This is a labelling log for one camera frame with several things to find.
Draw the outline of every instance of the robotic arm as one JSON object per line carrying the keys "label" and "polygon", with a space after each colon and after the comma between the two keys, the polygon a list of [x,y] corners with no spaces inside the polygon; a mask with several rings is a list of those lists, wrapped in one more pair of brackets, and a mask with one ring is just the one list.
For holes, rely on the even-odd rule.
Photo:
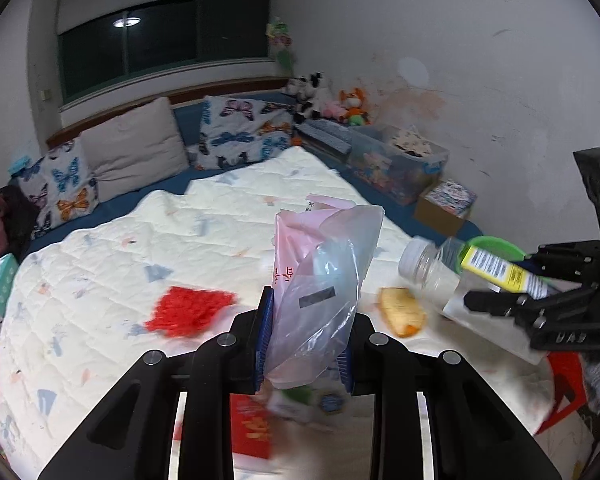
{"label": "robotic arm", "polygon": [[[228,333],[190,354],[145,353],[84,419],[39,480],[166,480],[180,392],[187,392],[180,480],[234,477],[229,396],[262,381],[273,291]],[[436,480],[559,480],[533,437],[459,354],[409,352],[356,314],[340,374],[375,395],[371,480],[422,480],[417,392],[427,400]]]}
{"label": "robotic arm", "polygon": [[[600,226],[600,148],[573,154]],[[473,290],[464,304],[474,312],[511,316],[527,332],[531,348],[550,351],[600,350],[600,240],[541,245],[526,257],[539,276],[577,282],[574,290],[534,300],[526,294]]]}

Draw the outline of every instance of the cardboard box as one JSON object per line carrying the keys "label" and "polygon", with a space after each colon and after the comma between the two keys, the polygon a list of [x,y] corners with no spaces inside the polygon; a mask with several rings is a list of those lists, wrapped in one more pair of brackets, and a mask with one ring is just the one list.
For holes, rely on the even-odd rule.
{"label": "cardboard box", "polygon": [[462,184],[442,180],[421,193],[413,217],[442,235],[456,236],[476,198],[477,195]]}

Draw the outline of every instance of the quilted bedspread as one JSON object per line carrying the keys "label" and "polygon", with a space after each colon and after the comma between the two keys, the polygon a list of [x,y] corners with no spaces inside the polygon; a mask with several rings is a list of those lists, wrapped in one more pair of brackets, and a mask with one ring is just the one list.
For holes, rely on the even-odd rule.
{"label": "quilted bedspread", "polygon": [[[290,148],[279,158],[194,180],[184,196],[152,192],[128,215],[28,256],[0,341],[0,442],[22,480],[37,478],[145,351],[192,351],[225,332],[237,312],[256,308],[272,277],[274,217],[280,209],[304,210],[309,193],[365,203],[313,155]],[[397,262],[409,239],[384,220],[360,304],[380,332],[388,329],[373,298],[378,287],[400,283]],[[143,323],[171,285],[229,290],[239,305],[197,338],[148,333]],[[551,407],[551,384],[538,368],[452,322],[432,314],[426,329],[404,343],[427,354],[460,351],[531,432]],[[288,423],[274,448],[274,469],[293,479],[368,478],[371,416],[354,410],[350,431],[328,436]]]}

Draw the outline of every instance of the plastic bag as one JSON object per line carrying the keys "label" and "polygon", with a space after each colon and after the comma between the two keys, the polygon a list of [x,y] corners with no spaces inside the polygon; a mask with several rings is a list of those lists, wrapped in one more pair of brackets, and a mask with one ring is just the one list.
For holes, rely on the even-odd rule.
{"label": "plastic bag", "polygon": [[280,389],[314,381],[349,341],[384,209],[309,195],[276,216],[273,330],[265,375]]}

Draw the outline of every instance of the plastic bottle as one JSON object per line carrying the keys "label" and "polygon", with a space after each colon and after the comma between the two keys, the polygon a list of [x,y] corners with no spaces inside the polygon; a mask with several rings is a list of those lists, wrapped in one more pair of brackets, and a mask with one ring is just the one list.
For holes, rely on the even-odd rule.
{"label": "plastic bottle", "polygon": [[464,242],[453,237],[440,248],[431,240],[413,237],[404,248],[398,273],[410,282],[415,293],[442,310],[458,287],[457,262],[464,247]]}

